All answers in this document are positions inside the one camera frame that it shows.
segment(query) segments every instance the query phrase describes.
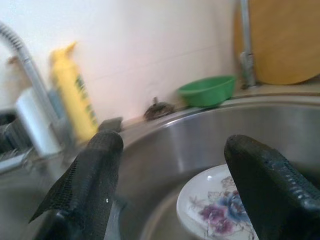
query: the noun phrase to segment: green bowl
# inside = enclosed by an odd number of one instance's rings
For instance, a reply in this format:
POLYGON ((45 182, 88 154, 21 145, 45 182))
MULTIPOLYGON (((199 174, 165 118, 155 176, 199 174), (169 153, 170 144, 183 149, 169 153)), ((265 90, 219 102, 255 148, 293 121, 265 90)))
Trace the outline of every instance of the green bowl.
POLYGON ((178 93, 192 107, 215 107, 231 98, 236 77, 213 76, 193 81, 178 89, 178 93))

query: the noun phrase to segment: metal pipe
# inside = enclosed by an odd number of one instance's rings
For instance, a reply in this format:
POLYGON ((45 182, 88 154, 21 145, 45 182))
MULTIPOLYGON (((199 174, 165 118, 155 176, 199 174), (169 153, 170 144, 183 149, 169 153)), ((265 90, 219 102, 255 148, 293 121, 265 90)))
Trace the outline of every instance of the metal pipe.
POLYGON ((34 91, 43 106, 43 110, 48 114, 51 122, 56 124, 59 120, 58 115, 50 102, 46 88, 43 84, 43 80, 40 77, 40 74, 33 63, 31 55, 29 54, 25 44, 14 31, 12 31, 1 21, 0 37, 6 40, 10 47, 16 52, 16 55, 19 58, 26 75, 32 83, 34 91))
POLYGON ((244 88, 255 87, 257 80, 254 71, 254 55, 251 44, 251 29, 248 0, 241 0, 242 29, 244 51, 240 55, 243 75, 245 79, 244 88))

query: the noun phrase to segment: dish rack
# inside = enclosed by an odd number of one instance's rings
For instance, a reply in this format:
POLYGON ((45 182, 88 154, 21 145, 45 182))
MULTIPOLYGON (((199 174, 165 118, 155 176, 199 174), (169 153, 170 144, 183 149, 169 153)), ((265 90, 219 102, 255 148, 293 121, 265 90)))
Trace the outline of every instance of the dish rack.
POLYGON ((15 112, 0 112, 0 173, 20 166, 32 147, 15 112))

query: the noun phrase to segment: stainless steel sink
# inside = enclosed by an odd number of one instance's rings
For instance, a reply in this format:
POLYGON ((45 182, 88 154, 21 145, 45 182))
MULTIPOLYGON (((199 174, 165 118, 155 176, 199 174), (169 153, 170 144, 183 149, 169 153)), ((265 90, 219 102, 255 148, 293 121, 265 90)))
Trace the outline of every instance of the stainless steel sink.
MULTIPOLYGON (((245 134, 278 149, 310 181, 320 183, 320 97, 234 99, 211 110, 189 109, 123 133, 117 195, 123 240, 193 240, 176 216, 182 186, 221 165, 224 144, 245 134)), ((0 177, 0 237, 17 240, 51 184, 68 167, 33 163, 0 177)))

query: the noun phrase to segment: yellow bottle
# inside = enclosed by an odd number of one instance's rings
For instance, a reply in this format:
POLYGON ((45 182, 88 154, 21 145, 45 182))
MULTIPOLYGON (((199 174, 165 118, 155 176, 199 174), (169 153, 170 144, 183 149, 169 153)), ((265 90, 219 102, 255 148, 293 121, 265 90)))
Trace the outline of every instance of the yellow bottle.
POLYGON ((98 122, 78 67, 68 58, 75 45, 74 42, 67 48, 52 52, 52 78, 74 128, 77 142, 83 143, 98 131, 98 122))

